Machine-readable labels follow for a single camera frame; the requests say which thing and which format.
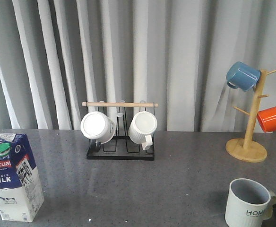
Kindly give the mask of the wooden mug tree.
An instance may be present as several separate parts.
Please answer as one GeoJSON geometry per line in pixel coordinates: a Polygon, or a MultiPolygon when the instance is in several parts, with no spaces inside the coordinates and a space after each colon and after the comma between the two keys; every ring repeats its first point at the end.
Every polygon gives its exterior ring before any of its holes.
{"type": "Polygon", "coordinates": [[[264,161],[267,157],[266,149],[261,144],[253,141],[252,136],[254,133],[261,98],[268,96],[263,94],[266,77],[267,75],[275,72],[276,69],[273,71],[267,71],[263,69],[260,70],[260,78],[254,88],[254,95],[250,112],[246,112],[246,114],[249,116],[249,120],[247,123],[245,137],[243,139],[231,139],[225,145],[226,151],[236,159],[245,162],[257,163],[264,161]]]}

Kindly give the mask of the grey curtain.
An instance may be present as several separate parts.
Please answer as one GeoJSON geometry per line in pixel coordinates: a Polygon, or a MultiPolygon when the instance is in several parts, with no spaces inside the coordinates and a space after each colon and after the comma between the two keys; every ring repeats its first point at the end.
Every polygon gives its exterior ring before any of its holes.
{"type": "Polygon", "coordinates": [[[84,101],[146,101],[159,130],[245,131],[237,61],[276,68],[276,0],[0,0],[0,128],[78,130],[84,101]]]}

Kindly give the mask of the blue white milk carton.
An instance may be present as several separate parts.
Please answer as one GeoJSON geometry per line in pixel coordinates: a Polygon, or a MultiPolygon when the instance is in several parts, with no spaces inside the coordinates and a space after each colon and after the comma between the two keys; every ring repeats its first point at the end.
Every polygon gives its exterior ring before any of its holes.
{"type": "Polygon", "coordinates": [[[32,222],[44,202],[38,168],[26,134],[0,133],[0,215],[32,222]]]}

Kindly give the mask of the grey HOME mug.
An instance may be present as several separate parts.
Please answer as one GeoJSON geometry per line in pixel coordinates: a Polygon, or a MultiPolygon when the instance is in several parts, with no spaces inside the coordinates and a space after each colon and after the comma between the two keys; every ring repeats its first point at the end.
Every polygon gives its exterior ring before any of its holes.
{"type": "Polygon", "coordinates": [[[276,194],[262,184],[246,178],[230,182],[225,210],[229,227],[260,227],[270,219],[276,194]]]}

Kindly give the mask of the ribbed white mug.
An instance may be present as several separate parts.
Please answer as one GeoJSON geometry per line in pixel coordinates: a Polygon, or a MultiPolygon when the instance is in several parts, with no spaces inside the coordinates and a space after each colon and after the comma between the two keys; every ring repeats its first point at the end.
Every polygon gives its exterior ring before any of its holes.
{"type": "Polygon", "coordinates": [[[152,136],[157,129],[156,117],[147,111],[138,112],[134,115],[129,127],[130,139],[148,150],[153,145],[152,136]]]}

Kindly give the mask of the smooth white mug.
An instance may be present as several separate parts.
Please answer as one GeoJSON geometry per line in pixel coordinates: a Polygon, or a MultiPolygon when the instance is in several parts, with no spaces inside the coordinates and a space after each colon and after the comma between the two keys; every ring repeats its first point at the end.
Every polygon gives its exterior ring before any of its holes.
{"type": "Polygon", "coordinates": [[[109,142],[115,134],[115,123],[104,113],[93,111],[81,121],[81,131],[85,137],[101,144],[109,142]]]}

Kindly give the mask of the blue mug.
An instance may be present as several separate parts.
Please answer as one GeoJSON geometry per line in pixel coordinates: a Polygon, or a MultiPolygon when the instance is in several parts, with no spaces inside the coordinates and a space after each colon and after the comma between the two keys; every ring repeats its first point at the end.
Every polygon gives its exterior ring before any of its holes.
{"type": "Polygon", "coordinates": [[[226,80],[230,88],[240,88],[246,92],[257,84],[260,79],[261,72],[243,62],[236,62],[227,72],[226,80]]]}

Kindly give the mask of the orange mug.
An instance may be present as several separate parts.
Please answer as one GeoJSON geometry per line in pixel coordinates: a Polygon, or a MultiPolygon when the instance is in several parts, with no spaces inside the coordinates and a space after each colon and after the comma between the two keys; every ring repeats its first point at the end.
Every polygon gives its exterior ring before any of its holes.
{"type": "Polygon", "coordinates": [[[257,120],[264,132],[276,131],[276,106],[259,111],[257,120]]]}

